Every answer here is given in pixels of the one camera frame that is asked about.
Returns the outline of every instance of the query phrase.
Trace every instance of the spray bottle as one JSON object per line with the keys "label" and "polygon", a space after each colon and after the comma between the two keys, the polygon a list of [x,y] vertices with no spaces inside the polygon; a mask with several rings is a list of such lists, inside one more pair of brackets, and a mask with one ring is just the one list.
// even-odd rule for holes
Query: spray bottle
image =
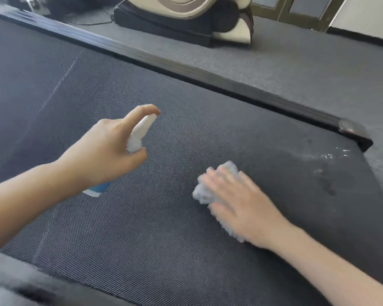
{"label": "spray bottle", "polygon": [[[128,143],[126,150],[128,153],[135,153],[142,148],[142,139],[146,135],[152,123],[156,120],[157,116],[155,114],[144,117],[132,130],[131,135],[128,138]],[[91,187],[83,193],[90,195],[92,197],[100,196],[110,185],[111,182],[106,182],[104,184]]]}

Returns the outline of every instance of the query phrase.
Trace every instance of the white spray nozzle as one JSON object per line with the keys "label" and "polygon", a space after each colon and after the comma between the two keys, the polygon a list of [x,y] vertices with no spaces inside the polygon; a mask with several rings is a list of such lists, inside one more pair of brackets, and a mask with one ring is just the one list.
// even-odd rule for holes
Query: white spray nozzle
{"label": "white spray nozzle", "polygon": [[143,117],[143,119],[133,128],[132,135],[138,139],[143,139],[157,117],[156,114]]}

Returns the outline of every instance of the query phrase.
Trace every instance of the treadmill belt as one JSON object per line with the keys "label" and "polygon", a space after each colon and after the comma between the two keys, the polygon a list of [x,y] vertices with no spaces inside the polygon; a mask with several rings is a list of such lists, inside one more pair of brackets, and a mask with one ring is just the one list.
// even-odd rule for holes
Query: treadmill belt
{"label": "treadmill belt", "polygon": [[56,160],[101,118],[162,111],[147,161],[46,211],[2,250],[140,305],[328,305],[191,193],[232,160],[296,225],[383,283],[383,193],[356,143],[0,20],[0,182]]}

